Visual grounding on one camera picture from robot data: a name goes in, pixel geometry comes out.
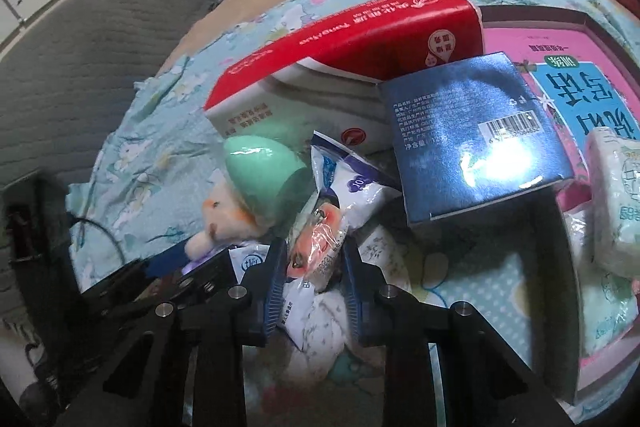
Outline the white green tissue pack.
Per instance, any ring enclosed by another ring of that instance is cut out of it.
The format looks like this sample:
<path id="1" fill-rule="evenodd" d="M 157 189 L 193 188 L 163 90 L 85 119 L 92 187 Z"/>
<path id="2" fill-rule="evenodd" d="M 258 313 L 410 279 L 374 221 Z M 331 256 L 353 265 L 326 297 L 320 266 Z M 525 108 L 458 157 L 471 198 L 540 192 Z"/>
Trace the white green tissue pack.
<path id="1" fill-rule="evenodd" d="M 639 142 L 608 127 L 587 136 L 594 260 L 628 280 L 639 277 Z"/>

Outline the green makeup sponge egg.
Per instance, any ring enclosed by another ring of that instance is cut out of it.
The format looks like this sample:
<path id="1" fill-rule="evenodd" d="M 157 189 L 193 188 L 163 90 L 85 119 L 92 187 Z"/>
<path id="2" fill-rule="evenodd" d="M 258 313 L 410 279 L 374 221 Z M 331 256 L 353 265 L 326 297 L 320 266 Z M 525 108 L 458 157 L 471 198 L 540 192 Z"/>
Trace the green makeup sponge egg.
<path id="1" fill-rule="evenodd" d="M 287 146 L 263 136 L 227 139 L 224 165 L 235 192 L 264 227 L 288 222 L 314 189 L 306 162 Z"/>

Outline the white blue small sachet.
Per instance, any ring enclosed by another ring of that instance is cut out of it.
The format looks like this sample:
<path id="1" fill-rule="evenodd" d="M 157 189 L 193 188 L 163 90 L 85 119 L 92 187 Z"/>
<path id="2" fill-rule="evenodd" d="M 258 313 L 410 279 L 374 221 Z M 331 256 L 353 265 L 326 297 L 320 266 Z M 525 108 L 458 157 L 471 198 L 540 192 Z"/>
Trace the white blue small sachet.
<path id="1" fill-rule="evenodd" d="M 341 211 L 340 229 L 352 232 L 401 195 L 400 184 L 348 147 L 315 131 L 311 169 L 319 196 Z"/>

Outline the blue hello kitty sheet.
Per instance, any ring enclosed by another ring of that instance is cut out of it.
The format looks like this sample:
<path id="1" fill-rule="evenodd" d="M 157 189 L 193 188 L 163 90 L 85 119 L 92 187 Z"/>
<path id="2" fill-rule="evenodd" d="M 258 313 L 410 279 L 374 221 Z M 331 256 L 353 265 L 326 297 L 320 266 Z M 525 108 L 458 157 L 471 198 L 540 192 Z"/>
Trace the blue hello kitty sheet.
<path id="1" fill-rule="evenodd" d="M 193 235 L 201 202 L 221 167 L 221 137 L 203 106 L 222 71 L 263 44 L 321 17 L 370 0 L 286 0 L 235 25 L 203 49 L 180 56 L 162 75 L 139 83 L 122 123 L 104 147 L 96 217 L 73 231 L 72 258 L 88 289 L 127 258 L 149 258 Z M 639 52 L 638 20 L 608 0 L 469 0 L 583 12 L 631 55 Z M 423 254 L 404 229 L 373 221 L 364 252 L 386 277 L 424 303 L 471 300 L 528 364 L 544 350 L 544 329 L 529 316 L 538 289 L 530 233 L 502 234 L 457 254 Z M 244 351 L 247 421 L 252 426 L 375 426 L 382 414 L 383 351 L 359 348 L 348 333 L 343 297 L 314 298 L 295 347 L 276 332 L 267 347 Z"/>

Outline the dark blue box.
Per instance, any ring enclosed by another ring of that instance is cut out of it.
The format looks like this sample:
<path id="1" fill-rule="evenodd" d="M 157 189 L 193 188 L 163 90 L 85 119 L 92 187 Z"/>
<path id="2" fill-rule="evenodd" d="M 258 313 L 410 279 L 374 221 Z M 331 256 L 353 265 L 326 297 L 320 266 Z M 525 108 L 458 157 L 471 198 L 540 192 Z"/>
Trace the dark blue box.
<path id="1" fill-rule="evenodd" d="M 551 118 L 502 52 L 385 81 L 380 97 L 410 227 L 573 179 Z"/>

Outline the grey quilted headboard cushion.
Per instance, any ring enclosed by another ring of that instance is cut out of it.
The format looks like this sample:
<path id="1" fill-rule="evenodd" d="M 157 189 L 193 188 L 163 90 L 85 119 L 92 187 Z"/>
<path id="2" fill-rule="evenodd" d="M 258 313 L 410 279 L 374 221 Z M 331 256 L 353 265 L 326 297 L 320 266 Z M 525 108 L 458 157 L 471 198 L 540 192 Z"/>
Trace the grey quilted headboard cushion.
<path id="1" fill-rule="evenodd" d="M 214 0 L 64 0 L 1 59 L 1 182 L 38 168 L 96 217 L 104 147 L 139 83 L 154 76 Z"/>

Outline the red white tissue box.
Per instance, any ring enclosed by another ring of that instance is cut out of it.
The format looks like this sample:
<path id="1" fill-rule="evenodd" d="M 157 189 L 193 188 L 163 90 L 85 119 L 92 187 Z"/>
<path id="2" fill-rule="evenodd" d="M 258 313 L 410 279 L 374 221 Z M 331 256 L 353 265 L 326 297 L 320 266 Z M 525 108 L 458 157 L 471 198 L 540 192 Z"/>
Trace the red white tissue box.
<path id="1" fill-rule="evenodd" d="M 230 65 L 204 112 L 226 139 L 257 135 L 299 153 L 319 131 L 379 152 L 392 141 L 381 82 L 484 51 L 482 13 L 468 0 L 371 0 Z"/>

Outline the small green tissue pack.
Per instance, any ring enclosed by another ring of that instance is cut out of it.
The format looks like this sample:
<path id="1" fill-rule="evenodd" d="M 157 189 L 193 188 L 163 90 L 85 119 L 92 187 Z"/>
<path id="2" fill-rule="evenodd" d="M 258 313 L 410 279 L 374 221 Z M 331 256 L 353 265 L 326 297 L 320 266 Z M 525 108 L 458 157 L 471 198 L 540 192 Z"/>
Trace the small green tissue pack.
<path id="1" fill-rule="evenodd" d="M 582 356 L 591 358 L 631 330 L 638 303 L 630 280 L 594 262 L 590 202 L 564 213 L 564 222 L 577 277 Z"/>

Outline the pink book tray box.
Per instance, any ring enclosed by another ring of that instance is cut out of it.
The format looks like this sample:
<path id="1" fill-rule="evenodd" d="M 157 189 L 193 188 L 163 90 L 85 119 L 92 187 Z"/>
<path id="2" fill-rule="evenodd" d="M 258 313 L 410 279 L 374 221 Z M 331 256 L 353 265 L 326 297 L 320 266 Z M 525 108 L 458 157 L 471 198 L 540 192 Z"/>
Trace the pink book tray box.
<path id="1" fill-rule="evenodd" d="M 639 135 L 639 69 L 591 16 L 546 6 L 485 6 L 486 49 L 510 57 L 552 119 L 575 179 L 556 201 L 560 230 L 568 240 L 563 257 L 551 259 L 558 279 L 544 288 L 549 305 L 544 377 L 570 404 L 610 395 L 634 370 L 639 356 L 639 314 L 631 330 L 591 358 L 582 356 L 577 277 L 564 213 L 591 202 L 587 135 L 606 126 L 624 138 Z"/>

